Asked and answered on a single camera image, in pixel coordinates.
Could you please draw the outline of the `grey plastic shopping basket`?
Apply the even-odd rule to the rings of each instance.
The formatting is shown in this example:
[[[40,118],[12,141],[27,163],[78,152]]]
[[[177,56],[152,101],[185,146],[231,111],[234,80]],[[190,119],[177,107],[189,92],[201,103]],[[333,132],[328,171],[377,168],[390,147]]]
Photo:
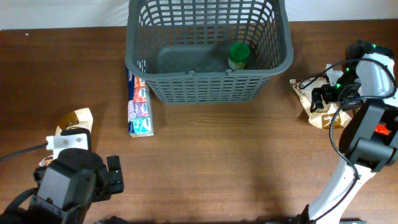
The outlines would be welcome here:
[[[244,70],[229,49],[251,50]],[[250,101],[294,51],[283,0],[130,1],[125,64],[168,104]]]

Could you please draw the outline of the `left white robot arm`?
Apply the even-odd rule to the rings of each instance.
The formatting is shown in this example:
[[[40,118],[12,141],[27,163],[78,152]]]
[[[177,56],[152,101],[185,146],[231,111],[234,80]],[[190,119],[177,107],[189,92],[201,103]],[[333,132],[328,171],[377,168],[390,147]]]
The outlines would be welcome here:
[[[95,152],[70,148],[34,171],[35,188],[19,194],[1,223],[83,223],[92,203],[124,191],[119,156],[106,162]]]

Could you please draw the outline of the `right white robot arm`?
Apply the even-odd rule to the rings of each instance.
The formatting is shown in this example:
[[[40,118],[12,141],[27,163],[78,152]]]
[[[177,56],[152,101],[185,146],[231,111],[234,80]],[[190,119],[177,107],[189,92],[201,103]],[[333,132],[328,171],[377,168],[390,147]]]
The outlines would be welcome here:
[[[358,40],[340,62],[344,72],[334,83],[311,92],[310,112],[339,103],[330,122],[343,110],[357,109],[339,142],[328,135],[338,165],[322,193],[292,223],[341,223],[342,215],[362,186],[385,166],[397,161],[397,82],[394,53],[380,45]]]

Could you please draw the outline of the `green lid spice jar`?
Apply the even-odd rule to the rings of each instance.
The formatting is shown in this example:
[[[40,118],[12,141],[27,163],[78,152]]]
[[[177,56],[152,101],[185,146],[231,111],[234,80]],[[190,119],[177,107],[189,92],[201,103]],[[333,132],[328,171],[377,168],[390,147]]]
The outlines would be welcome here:
[[[234,43],[229,49],[228,67],[231,70],[244,70],[249,61],[251,50],[242,42]]]

